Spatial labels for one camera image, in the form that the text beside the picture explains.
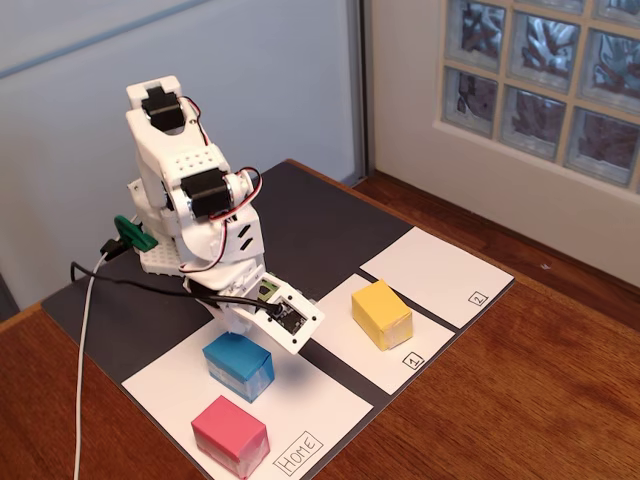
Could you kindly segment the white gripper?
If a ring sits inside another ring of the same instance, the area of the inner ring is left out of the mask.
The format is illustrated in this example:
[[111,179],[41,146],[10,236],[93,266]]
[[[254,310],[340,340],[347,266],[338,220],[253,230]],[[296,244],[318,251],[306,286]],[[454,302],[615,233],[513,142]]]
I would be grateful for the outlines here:
[[[232,263],[219,262],[208,269],[184,264],[182,273],[186,276],[186,288],[191,293],[258,300],[259,285],[266,270],[264,255],[260,254]],[[235,307],[223,308],[222,317],[231,333],[245,335],[251,330],[251,322]]]

